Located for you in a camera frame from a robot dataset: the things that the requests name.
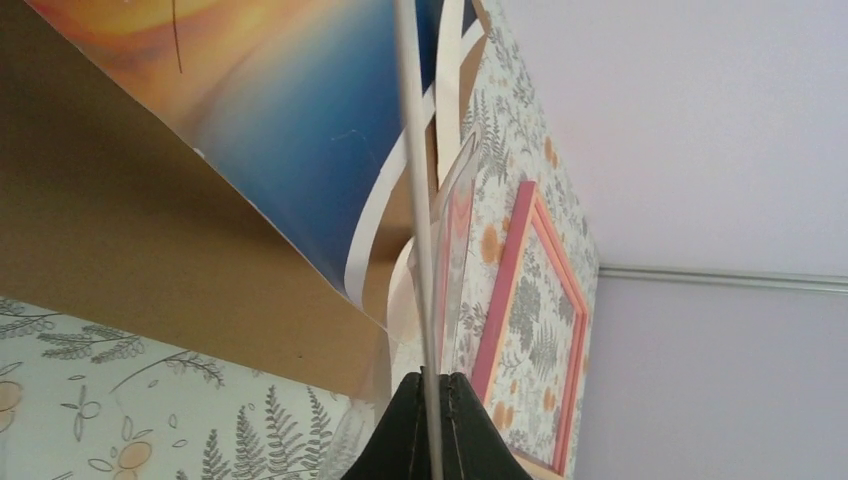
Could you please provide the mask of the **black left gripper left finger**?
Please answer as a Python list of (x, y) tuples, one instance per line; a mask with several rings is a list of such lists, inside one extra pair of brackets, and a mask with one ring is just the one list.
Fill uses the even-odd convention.
[(422, 375), (400, 382), (364, 450), (342, 480), (424, 480), (431, 478)]

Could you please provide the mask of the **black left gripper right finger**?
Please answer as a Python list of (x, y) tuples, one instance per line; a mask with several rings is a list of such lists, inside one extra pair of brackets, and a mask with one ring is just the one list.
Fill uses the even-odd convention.
[(446, 479), (529, 480), (462, 373), (439, 377)]

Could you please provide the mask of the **pink wooden picture frame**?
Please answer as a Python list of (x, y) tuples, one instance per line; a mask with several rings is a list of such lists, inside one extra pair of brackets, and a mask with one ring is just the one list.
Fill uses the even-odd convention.
[(517, 190), (470, 383), (514, 459), (567, 479), (577, 443), (590, 307), (541, 188)]

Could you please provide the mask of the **sunset photo print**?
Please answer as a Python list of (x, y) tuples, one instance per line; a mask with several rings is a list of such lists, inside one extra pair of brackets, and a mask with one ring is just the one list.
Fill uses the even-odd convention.
[(391, 1), (36, 1), (34, 10), (362, 307), (405, 165)]

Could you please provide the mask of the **white paper mat border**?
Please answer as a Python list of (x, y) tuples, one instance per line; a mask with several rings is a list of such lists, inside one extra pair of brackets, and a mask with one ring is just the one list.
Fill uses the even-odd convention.
[(469, 51), (464, 43), (464, 22), (470, 5), (464, 1), (431, 1), (430, 11), (438, 13), (435, 77), (430, 90), (421, 81), (420, 22), (412, 1), (394, 4), (395, 50), (398, 61), (400, 118), (403, 130), (400, 141), (409, 173), (411, 212), (414, 237), (413, 258), (416, 270), (413, 287), (421, 331), (422, 370), (412, 406), (417, 418), (425, 423), (413, 435), (410, 460), (420, 463), (420, 474), (429, 479), (445, 479), (450, 473), (446, 461), (444, 420), (441, 403), (446, 394), (440, 386), (442, 335), (439, 333), (437, 301), (434, 290), (441, 277), (435, 273), (433, 247), (435, 221), (431, 211), (429, 167), (426, 156), (426, 130), (435, 126), (438, 167), (449, 166), (460, 151), (460, 83), (461, 66)]

